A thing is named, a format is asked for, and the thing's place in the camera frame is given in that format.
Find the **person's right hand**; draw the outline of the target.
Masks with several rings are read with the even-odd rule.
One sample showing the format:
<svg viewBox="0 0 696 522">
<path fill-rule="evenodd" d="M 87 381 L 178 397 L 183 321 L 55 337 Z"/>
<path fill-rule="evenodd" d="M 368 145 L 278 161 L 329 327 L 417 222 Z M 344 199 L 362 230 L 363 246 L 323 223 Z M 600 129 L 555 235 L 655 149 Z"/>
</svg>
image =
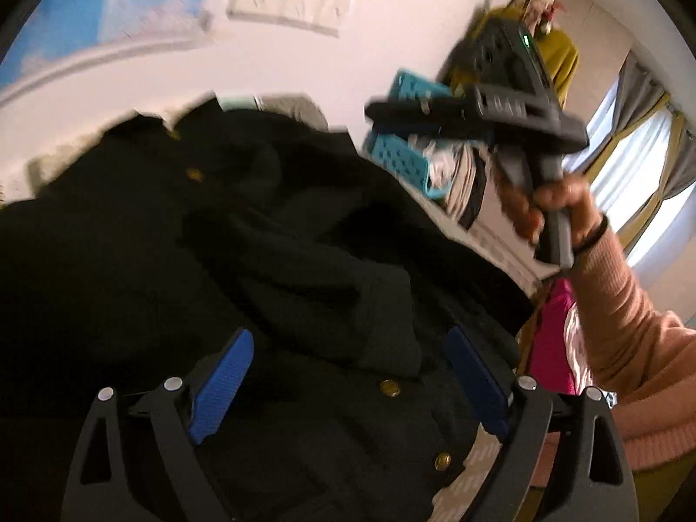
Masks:
<svg viewBox="0 0 696 522">
<path fill-rule="evenodd" d="M 589 248 L 605 231 L 608 218 L 598 210 L 590 184 L 583 174 L 565 173 L 561 181 L 542 185 L 532 193 L 514 186 L 497 166 L 495 191 L 502 213 L 515 233 L 530 245 L 538 245 L 547 216 L 565 212 L 569 216 L 572 249 Z"/>
</svg>

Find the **pink sleeved right forearm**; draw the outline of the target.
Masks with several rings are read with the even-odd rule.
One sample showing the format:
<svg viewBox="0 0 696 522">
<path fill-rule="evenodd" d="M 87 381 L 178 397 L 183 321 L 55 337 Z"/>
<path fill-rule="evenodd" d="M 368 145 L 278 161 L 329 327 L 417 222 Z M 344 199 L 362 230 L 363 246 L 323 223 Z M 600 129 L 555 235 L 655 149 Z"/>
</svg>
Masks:
<svg viewBox="0 0 696 522">
<path fill-rule="evenodd" d="M 575 290 L 591 374 L 618 404 L 613 420 L 635 472 L 695 451 L 695 331 L 655 309 L 607 226 L 577 257 Z"/>
</svg>

